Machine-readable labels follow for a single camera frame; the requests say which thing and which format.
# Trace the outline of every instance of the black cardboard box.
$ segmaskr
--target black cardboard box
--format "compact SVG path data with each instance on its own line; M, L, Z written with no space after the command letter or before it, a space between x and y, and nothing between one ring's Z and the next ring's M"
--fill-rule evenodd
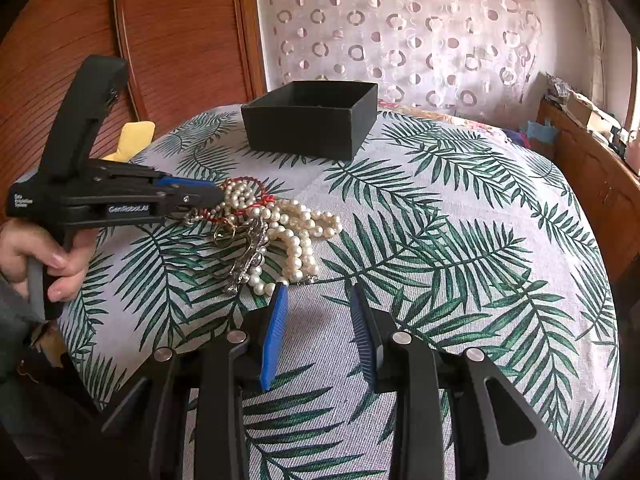
M376 122L378 85L293 81L242 106L249 147L352 160Z

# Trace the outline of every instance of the yellow pillow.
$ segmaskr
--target yellow pillow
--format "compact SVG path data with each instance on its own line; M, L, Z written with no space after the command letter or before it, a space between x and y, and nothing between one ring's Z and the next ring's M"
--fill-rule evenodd
M155 130L156 125L151 121L125 124L120 132L118 149L115 153L104 156L102 160L129 162L134 156L151 144Z

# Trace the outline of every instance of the bedspread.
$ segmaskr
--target bedspread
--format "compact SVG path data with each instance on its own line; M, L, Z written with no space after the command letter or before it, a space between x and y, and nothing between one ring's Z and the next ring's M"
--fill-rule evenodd
M261 179L270 193L340 214L314 242L315 285L291 287L274 388L244 402L252 479L384 479L394 394L361 377L346 284L433 348L481 348L542 416L585 478L599 471L618 388L609 282L591 228L560 171L482 132L380 110L351 163L252 151L238 106L204 112L134 162L177 176ZM212 249L210 227L103 229L60 327L96 402L157 346L196 348L264 306L222 293L240 245ZM273 281L282 250L270 249ZM442 399L447 478L454 477ZM190 415L193 424L193 412ZM193 442L186 435L186 478Z

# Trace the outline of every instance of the human hand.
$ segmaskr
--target human hand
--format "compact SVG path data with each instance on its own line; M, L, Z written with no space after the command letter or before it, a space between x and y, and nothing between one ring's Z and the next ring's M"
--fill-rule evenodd
M98 229L78 231L66 253L42 227L11 219L0 230L0 272L22 297L28 298L27 257L33 256L47 266L51 276L60 276L47 291L49 299L70 301L80 290L97 235Z

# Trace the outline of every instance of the wooden dresser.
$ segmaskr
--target wooden dresser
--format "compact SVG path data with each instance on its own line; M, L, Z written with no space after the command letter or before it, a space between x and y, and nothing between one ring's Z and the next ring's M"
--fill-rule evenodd
M580 201L613 284L640 253L640 180L613 151L542 100L538 122L546 119L560 130L554 163Z

